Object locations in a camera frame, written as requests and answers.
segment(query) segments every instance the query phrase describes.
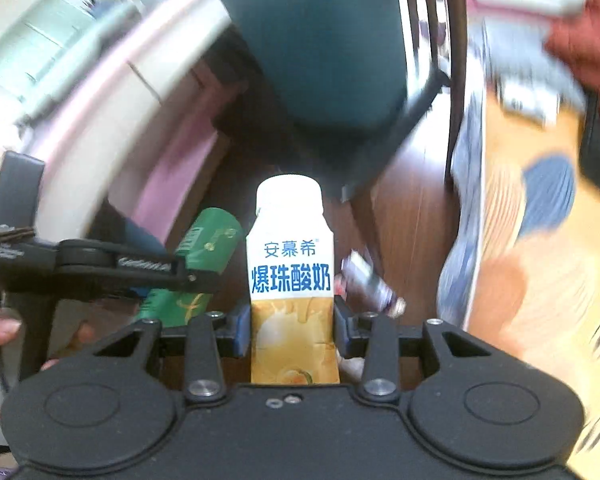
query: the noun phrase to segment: chair leg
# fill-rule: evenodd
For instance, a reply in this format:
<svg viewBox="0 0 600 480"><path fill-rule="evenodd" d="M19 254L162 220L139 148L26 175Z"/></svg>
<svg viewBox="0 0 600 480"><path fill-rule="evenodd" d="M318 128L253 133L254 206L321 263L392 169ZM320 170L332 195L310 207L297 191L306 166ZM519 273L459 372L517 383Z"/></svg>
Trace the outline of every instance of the chair leg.
<svg viewBox="0 0 600 480"><path fill-rule="evenodd" d="M449 189L453 189L451 157L464 116L467 46L466 0L446 0L446 16L451 44L451 114L449 144L446 150L445 183Z"/></svg>
<svg viewBox="0 0 600 480"><path fill-rule="evenodd" d="M362 241L365 243L366 250L369 252L371 261L374 264L374 273L378 276L383 276L384 266L382 265L382 253L380 250L380 233L376 225L376 216L374 215L371 187L360 190L349 203L353 219L362 236Z"/></svg>

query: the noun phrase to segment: fingernail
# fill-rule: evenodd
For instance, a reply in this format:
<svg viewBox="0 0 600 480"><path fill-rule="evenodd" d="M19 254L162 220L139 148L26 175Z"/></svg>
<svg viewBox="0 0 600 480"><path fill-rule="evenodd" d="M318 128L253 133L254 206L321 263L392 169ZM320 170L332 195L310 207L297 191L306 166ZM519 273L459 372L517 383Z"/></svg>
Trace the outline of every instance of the fingernail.
<svg viewBox="0 0 600 480"><path fill-rule="evenodd" d="M13 335L20 329L21 325L22 322L17 319L0 319L0 332Z"/></svg>

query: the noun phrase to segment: yogurt bottle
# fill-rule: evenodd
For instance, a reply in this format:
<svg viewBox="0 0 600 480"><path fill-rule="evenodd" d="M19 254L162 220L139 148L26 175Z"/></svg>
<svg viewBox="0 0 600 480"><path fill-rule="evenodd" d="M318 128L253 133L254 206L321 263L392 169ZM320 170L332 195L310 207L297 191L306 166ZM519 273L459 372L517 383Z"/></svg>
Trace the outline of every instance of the yogurt bottle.
<svg viewBox="0 0 600 480"><path fill-rule="evenodd" d="M313 179L274 176L258 187L247 236L251 381L339 382L333 343L333 233Z"/></svg>

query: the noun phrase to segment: bottle label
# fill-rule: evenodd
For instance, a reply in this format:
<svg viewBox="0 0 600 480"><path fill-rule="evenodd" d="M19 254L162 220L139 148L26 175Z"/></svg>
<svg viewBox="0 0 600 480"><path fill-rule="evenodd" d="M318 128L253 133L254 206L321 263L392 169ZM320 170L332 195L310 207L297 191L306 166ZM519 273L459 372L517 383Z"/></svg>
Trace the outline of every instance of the bottle label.
<svg viewBox="0 0 600 480"><path fill-rule="evenodd" d="M252 300L333 296L333 237L270 237L248 243Z"/></svg>

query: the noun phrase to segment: white bottle cap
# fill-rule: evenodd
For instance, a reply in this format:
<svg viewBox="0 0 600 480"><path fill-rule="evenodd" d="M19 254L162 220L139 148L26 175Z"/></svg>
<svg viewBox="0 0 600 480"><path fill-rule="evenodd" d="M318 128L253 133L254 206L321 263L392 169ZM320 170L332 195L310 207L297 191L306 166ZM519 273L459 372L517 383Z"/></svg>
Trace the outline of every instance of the white bottle cap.
<svg viewBox="0 0 600 480"><path fill-rule="evenodd" d="M256 216L263 210L302 210L321 215L320 184L304 175L272 176L261 183L256 192Z"/></svg>

